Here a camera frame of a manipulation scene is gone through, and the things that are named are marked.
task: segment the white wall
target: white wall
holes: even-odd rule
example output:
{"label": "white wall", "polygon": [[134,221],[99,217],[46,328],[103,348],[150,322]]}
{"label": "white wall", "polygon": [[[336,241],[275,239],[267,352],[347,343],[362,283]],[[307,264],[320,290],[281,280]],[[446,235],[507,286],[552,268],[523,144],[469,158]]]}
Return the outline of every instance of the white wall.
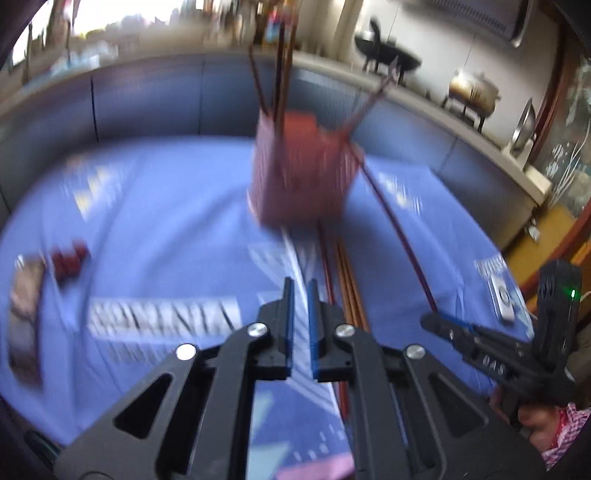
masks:
{"label": "white wall", "polygon": [[[431,10],[397,0],[364,0],[355,30],[368,30],[372,16],[379,20],[382,40],[396,38],[398,44],[423,59],[416,72],[405,75],[405,82],[418,92],[430,90],[434,102],[443,100],[457,68],[484,72],[499,87],[502,99],[483,129],[499,145],[511,139],[530,97],[539,111],[558,43],[558,25],[542,12],[534,15],[518,49],[441,20]],[[355,50],[353,38],[347,42],[349,54],[342,60],[361,66],[363,59]]]}

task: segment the table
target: table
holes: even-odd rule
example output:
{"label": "table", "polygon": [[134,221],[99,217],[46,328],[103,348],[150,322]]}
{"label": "table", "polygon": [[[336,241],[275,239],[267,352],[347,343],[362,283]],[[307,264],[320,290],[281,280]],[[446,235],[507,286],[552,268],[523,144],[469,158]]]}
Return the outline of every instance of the table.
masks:
{"label": "table", "polygon": [[[205,348],[255,320],[279,298],[286,275],[323,285],[316,231],[277,232],[251,216],[252,141],[136,140],[73,155],[21,202],[0,240],[0,310],[19,254],[67,249],[84,239],[92,259],[59,287],[48,275],[41,304],[40,389],[19,384],[7,362],[0,317],[0,394],[39,431],[70,443],[179,343]],[[427,167],[369,157],[442,311],[525,338],[496,320],[487,276],[516,286],[492,242]],[[422,343],[483,394],[492,383],[423,332],[428,310],[410,262],[369,187],[358,177],[344,218],[327,225],[346,249],[376,338]],[[304,285],[296,288],[294,369],[256,386],[249,478],[332,479],[352,457],[335,394],[310,375]]]}

